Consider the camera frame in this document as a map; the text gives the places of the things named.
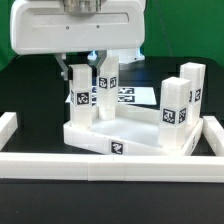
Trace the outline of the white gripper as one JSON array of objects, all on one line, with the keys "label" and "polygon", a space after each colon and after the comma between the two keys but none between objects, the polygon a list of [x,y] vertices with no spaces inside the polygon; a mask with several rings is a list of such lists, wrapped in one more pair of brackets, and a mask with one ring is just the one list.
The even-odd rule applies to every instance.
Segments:
[{"label": "white gripper", "polygon": [[140,47],[145,39],[146,0],[15,0],[10,41],[19,55],[55,54],[69,80],[66,54],[97,51],[96,75],[106,50]]}]

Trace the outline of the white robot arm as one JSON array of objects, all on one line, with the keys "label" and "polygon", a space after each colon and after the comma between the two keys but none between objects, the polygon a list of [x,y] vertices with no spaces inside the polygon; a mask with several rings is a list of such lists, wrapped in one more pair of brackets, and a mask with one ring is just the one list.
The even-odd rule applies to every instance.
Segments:
[{"label": "white robot arm", "polygon": [[146,0],[15,0],[10,41],[19,55],[52,54],[68,77],[66,55],[117,56],[121,64],[144,58]]}]

